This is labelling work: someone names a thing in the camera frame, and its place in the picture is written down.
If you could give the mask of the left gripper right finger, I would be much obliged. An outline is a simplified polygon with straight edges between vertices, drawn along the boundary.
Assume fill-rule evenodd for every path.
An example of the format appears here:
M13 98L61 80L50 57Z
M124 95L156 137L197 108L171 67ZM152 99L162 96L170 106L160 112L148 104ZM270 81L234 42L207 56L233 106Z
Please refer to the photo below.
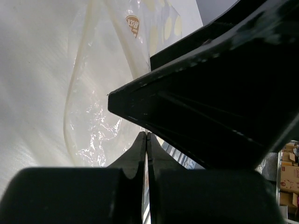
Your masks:
M282 224L271 185L254 170L186 169L147 134L154 224Z

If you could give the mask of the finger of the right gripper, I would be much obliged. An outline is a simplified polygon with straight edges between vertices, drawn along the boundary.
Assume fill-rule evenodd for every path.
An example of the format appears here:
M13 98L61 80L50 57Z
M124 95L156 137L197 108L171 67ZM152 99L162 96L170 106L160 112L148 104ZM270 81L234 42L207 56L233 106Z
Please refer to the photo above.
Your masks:
M299 138L299 3L239 0L150 59L108 110L205 168L255 168Z

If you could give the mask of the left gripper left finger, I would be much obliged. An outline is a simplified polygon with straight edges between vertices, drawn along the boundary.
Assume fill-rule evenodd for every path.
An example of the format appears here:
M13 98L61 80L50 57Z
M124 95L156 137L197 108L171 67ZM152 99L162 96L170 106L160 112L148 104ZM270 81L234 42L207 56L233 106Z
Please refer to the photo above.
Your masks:
M106 168L26 168L0 201L3 224L142 223L146 133Z

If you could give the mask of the clear polka dot zip bag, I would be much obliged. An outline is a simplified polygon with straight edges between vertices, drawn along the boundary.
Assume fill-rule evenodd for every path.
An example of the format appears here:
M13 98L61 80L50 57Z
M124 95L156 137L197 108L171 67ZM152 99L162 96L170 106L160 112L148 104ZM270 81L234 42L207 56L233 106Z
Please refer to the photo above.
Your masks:
M64 140L76 166L106 167L141 128L108 111L108 95L147 74L150 58L182 37L168 0L91 0L69 33L73 70L64 110Z

